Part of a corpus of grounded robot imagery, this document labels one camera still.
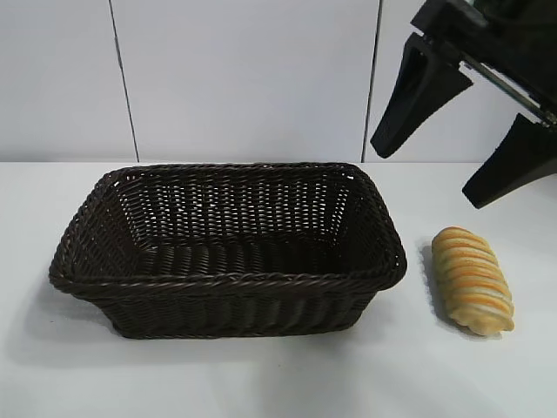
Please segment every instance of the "white wall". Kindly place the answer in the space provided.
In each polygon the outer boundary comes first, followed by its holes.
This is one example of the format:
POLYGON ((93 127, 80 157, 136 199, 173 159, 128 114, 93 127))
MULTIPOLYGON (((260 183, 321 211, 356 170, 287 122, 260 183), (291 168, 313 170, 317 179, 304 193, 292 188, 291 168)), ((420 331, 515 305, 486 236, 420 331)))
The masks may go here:
POLYGON ((0 161, 135 158, 108 2, 0 2, 0 161))
POLYGON ((377 0, 114 0, 142 159, 358 161, 377 0))
MULTIPOLYGON (((373 86, 366 161, 383 160, 369 139, 386 108, 399 72, 405 41, 415 30, 410 21, 425 0, 385 0, 373 86)), ((433 114, 389 161, 464 161, 487 159, 507 134, 522 108, 475 73, 474 86, 433 114)))

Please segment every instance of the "striped pastry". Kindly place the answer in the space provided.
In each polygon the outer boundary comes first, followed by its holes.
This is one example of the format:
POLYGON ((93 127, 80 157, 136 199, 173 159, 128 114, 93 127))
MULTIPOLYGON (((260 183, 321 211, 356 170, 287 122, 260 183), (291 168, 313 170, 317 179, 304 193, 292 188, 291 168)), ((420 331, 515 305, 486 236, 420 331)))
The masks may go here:
POLYGON ((450 226, 432 242, 433 264, 449 317, 479 335, 514 329, 514 306, 487 242, 450 226))

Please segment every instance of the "pastry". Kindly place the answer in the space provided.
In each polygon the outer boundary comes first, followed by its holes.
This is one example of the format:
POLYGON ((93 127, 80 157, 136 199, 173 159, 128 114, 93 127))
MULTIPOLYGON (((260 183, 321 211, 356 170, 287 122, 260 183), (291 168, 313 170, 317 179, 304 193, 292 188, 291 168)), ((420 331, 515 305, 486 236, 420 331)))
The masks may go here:
POLYGON ((451 319, 479 335, 514 329, 513 297, 487 241, 450 226, 433 239, 432 252, 451 319))

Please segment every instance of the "bread roll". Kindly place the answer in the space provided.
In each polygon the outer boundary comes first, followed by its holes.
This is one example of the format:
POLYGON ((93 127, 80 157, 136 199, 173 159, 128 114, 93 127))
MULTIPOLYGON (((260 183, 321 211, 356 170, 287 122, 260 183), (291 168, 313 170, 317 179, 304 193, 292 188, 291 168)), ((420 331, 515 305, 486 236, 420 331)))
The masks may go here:
POLYGON ((512 295, 487 241, 450 226, 433 239, 432 252, 451 319, 479 335, 514 329, 512 295))

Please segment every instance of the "brown wicker basket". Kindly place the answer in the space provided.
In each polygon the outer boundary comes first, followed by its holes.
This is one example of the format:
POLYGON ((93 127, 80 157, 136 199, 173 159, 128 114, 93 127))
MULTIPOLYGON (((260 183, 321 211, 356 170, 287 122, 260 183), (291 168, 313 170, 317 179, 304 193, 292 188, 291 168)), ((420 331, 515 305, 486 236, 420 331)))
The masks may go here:
POLYGON ((50 282, 125 337, 216 338, 348 328, 405 271, 354 165, 154 165, 104 175, 50 282))

